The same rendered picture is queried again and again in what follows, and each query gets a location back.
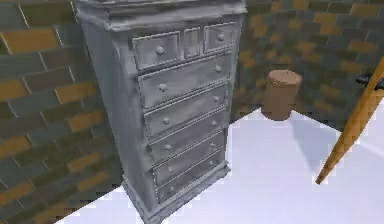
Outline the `brown round bin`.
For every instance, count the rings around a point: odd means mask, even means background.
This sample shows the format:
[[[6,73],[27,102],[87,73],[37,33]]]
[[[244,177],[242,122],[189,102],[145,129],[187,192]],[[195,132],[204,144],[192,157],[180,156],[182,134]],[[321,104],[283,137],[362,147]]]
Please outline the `brown round bin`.
[[[261,112],[274,121],[287,120],[295,105],[302,76],[290,70],[272,70],[266,79]]]

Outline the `grey chest of drawers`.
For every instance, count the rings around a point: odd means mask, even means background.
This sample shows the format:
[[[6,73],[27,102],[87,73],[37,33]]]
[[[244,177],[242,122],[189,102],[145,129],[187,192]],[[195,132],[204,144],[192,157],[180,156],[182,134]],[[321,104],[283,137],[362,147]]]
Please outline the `grey chest of drawers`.
[[[229,172],[228,126],[246,0],[75,0],[144,224]]]

